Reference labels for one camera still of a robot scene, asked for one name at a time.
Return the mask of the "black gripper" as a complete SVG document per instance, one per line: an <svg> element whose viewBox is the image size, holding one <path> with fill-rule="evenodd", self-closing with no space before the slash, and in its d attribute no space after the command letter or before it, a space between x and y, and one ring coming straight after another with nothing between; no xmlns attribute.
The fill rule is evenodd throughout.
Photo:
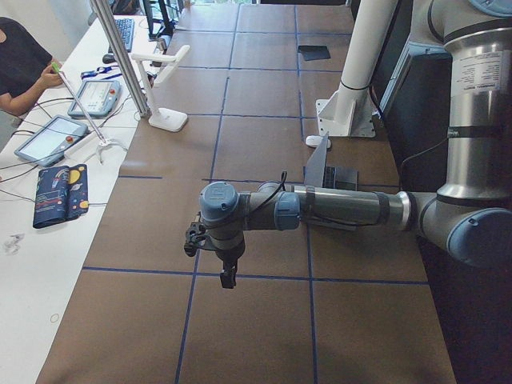
<svg viewBox="0 0 512 384"><path fill-rule="evenodd" d="M244 253L244 245L237 244L236 247L228 250L216 250L216 256L222 261L222 270L219 274L223 289L236 287L236 269L238 260Z"/></svg>

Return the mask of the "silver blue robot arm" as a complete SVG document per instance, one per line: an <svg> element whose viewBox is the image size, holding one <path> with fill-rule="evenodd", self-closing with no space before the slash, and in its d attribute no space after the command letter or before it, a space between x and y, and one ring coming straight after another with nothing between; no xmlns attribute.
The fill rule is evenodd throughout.
<svg viewBox="0 0 512 384"><path fill-rule="evenodd" d="M452 57L446 181L435 193L287 190L265 182L238 192L206 186L184 250L216 253L220 280L236 284L248 230L293 230L302 221L327 226L393 225L416 229L453 258L491 267L511 258L511 198L506 148L511 134L511 4L508 1L416 1L410 33L439 42Z"/></svg>

